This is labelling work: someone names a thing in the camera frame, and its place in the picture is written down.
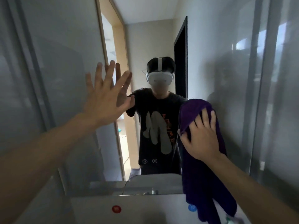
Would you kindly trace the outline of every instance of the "red button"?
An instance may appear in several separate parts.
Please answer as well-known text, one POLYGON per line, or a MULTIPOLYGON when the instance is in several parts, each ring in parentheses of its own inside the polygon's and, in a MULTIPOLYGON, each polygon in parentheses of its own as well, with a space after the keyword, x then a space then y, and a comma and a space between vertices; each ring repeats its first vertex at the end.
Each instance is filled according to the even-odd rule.
POLYGON ((112 207, 112 211, 115 213, 115 214, 119 214, 121 212, 121 207, 118 206, 118 205, 115 205, 112 207))

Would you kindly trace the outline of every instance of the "white vr headset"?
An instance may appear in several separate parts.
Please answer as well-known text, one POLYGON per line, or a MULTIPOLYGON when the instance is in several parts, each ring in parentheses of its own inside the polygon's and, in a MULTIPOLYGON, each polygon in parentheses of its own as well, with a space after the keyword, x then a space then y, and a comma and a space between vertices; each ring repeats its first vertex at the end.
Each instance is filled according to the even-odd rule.
POLYGON ((164 84, 169 86, 173 81, 173 73, 169 71, 162 71, 162 57, 158 58, 158 71, 148 73, 143 70, 142 72, 147 77, 147 82, 151 85, 164 84))

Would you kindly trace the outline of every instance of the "blue sticker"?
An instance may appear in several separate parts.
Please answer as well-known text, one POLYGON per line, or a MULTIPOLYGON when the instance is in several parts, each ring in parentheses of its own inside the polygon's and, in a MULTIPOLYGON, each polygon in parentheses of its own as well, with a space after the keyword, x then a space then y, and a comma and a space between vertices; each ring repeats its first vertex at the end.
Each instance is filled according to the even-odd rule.
POLYGON ((189 209, 189 211, 191 211, 191 212, 195 212, 195 211, 197 211, 196 206, 195 206, 195 205, 192 205, 192 204, 189 204, 188 209, 189 209))

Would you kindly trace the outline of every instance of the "forearm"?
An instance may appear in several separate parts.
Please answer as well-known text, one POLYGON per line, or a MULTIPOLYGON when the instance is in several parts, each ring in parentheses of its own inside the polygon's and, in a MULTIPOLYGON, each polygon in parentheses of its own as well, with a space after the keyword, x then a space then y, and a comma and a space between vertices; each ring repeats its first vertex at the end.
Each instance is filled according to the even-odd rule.
POLYGON ((255 223, 299 223, 298 214, 237 168, 225 155, 207 163, 255 223))
POLYGON ((16 219, 51 175, 72 145, 94 129, 82 114, 0 156, 0 223, 16 219))

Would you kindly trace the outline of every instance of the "towel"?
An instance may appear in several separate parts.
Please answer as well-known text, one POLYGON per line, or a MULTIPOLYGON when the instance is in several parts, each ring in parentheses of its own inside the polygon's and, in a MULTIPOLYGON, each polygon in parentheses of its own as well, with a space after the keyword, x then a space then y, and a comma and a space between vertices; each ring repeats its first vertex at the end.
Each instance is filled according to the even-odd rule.
MULTIPOLYGON (((187 132, 189 140, 191 140, 189 125, 198 114, 201 116, 201 110, 204 108, 207 109, 209 120, 211 120, 213 108, 207 101, 191 99, 180 108, 178 117, 180 132, 187 132)), ((218 120, 216 120, 216 134, 219 151, 226 155, 218 120)), ((196 206, 198 218, 209 224, 221 224, 213 199, 229 216, 234 217, 237 212, 237 203, 224 184, 204 162, 193 158, 180 140, 178 140, 178 146, 182 152, 183 192, 186 195, 187 203, 196 206)))

